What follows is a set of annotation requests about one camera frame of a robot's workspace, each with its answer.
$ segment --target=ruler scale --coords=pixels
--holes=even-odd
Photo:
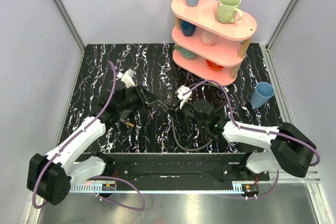
[[[232,190],[141,190],[142,194],[243,194],[241,183],[232,182]],[[116,190],[115,181],[85,181],[77,186],[74,186],[70,193],[84,194],[136,194],[134,190]]]

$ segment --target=teal cup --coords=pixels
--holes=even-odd
[[[193,60],[197,57],[197,54],[179,46],[178,44],[174,45],[174,49],[176,51],[179,51],[182,54],[183,58],[185,58],[185,59]]]

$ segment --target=wooden shelf post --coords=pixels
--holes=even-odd
[[[175,29],[181,29],[181,19],[175,16]]]
[[[245,39],[245,40],[243,41],[243,43],[242,43],[242,47],[240,48],[240,51],[239,51],[239,54],[238,54],[238,57],[239,57],[240,59],[244,59],[245,54],[246,54],[246,51],[247,51],[247,48],[248,48],[248,46],[250,45],[251,39],[252,39],[252,37],[251,37],[251,38],[248,38],[248,39]],[[236,66],[234,66],[234,67],[232,68],[232,70],[231,70],[231,72],[230,72],[230,77],[231,77],[232,79],[233,79],[233,78],[236,78],[237,73],[238,73],[238,71],[239,71],[239,68],[240,68],[240,65],[241,65],[241,64],[242,64],[242,63],[240,63],[240,64],[238,64],[238,65],[236,65]]]
[[[246,51],[247,51],[247,48],[248,46],[250,45],[251,43],[251,38],[248,38],[248,39],[245,39],[242,43],[242,47],[240,48],[240,51],[239,51],[239,54],[238,54],[238,57],[240,59],[243,59],[245,57],[245,54],[246,54]]]

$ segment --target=dark blue cup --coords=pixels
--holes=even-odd
[[[181,30],[185,37],[191,37],[196,31],[196,26],[185,20],[181,20]]]

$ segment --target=mug handle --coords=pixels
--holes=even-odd
[[[231,22],[236,22],[238,20],[241,20],[241,18],[243,17],[243,12],[242,10],[236,8],[235,11],[239,14],[239,19],[232,19]]]
[[[181,47],[178,44],[174,45],[174,49],[178,52],[181,52]]]

